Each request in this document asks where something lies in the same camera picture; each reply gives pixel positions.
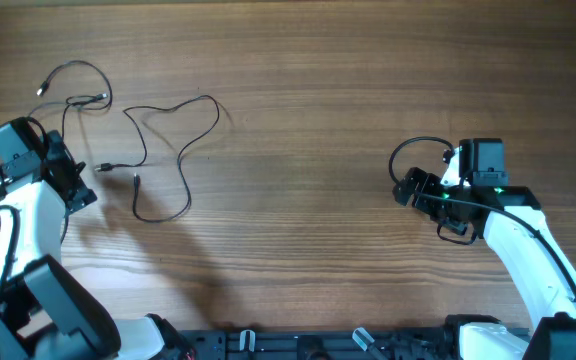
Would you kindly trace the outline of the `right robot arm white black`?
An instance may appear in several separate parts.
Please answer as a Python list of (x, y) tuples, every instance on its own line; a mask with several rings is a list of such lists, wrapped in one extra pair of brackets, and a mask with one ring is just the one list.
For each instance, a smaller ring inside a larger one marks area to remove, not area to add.
[(456, 316), (454, 358), (576, 359), (576, 270), (535, 195), (510, 185), (503, 142), (463, 139), (448, 145), (443, 160), (441, 176), (412, 167), (394, 177), (395, 201), (455, 233), (455, 244), (484, 240), (508, 271), (533, 326), (524, 340), (495, 318)]

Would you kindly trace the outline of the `black USB cable long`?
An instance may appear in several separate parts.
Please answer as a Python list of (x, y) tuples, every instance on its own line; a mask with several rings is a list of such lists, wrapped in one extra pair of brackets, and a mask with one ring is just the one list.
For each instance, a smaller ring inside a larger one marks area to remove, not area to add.
[(183, 216), (191, 208), (192, 193), (191, 193), (189, 184), (187, 182), (187, 179), (184, 175), (183, 169), (182, 169), (183, 158), (191, 146), (193, 146), (199, 140), (206, 137), (218, 125), (220, 118), (221, 118), (221, 110), (220, 110), (219, 102), (214, 97), (212, 97), (211, 95), (208, 95), (208, 94), (199, 95), (197, 97), (191, 98), (189, 100), (181, 102), (181, 103), (174, 105), (172, 107), (156, 107), (156, 106), (151, 106), (151, 105), (135, 105), (135, 106), (130, 106), (130, 107), (124, 108), (122, 110), (123, 115), (126, 116), (130, 120), (130, 122), (134, 125), (134, 127), (137, 131), (137, 135), (139, 137), (140, 143), (141, 143), (142, 148), (143, 148), (143, 158), (139, 162), (134, 163), (134, 164), (109, 163), (109, 162), (101, 163), (99, 165), (96, 165), (94, 168), (94, 171), (97, 173), (110, 172), (114, 169), (120, 169), (120, 168), (138, 168), (138, 167), (142, 167), (145, 165), (146, 160), (148, 158), (148, 154), (149, 154), (148, 147), (146, 145), (145, 138), (143, 136), (143, 133), (141, 131), (140, 126), (137, 124), (137, 121), (131, 115), (132, 111), (151, 111), (151, 112), (157, 112), (157, 113), (174, 113), (186, 105), (189, 105), (189, 104), (192, 104), (192, 103), (195, 103), (198, 101), (203, 101), (203, 100), (210, 101), (213, 104), (213, 107), (215, 109), (215, 119), (212, 122), (212, 124), (204, 132), (202, 132), (200, 135), (198, 135), (197, 137), (193, 138), (188, 143), (186, 143), (178, 151), (177, 157), (176, 157), (177, 172), (178, 172), (179, 177), (181, 179), (181, 182), (182, 182), (182, 185), (183, 185), (183, 188), (185, 191), (185, 195), (186, 195), (186, 201), (185, 201), (183, 207), (179, 211), (177, 211), (176, 213), (174, 213), (170, 216), (167, 216), (167, 217), (163, 217), (163, 218), (152, 219), (152, 218), (145, 218), (145, 217), (141, 216), (138, 212), (138, 201), (139, 201), (139, 194), (140, 194), (140, 189), (141, 189), (141, 177), (137, 173), (135, 173), (133, 176), (133, 197), (132, 197), (132, 201), (131, 201), (131, 211), (132, 211), (133, 216), (138, 221), (143, 222), (143, 223), (147, 223), (147, 224), (162, 224), (162, 223), (172, 222), (172, 221), (180, 218), (181, 216)]

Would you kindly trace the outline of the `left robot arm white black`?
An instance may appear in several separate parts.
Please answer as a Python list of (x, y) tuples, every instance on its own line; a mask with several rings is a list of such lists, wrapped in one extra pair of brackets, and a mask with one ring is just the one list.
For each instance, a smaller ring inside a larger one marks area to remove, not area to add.
[(0, 126), (0, 359), (157, 359), (158, 320), (115, 320), (61, 264), (62, 228), (96, 201), (56, 131)]

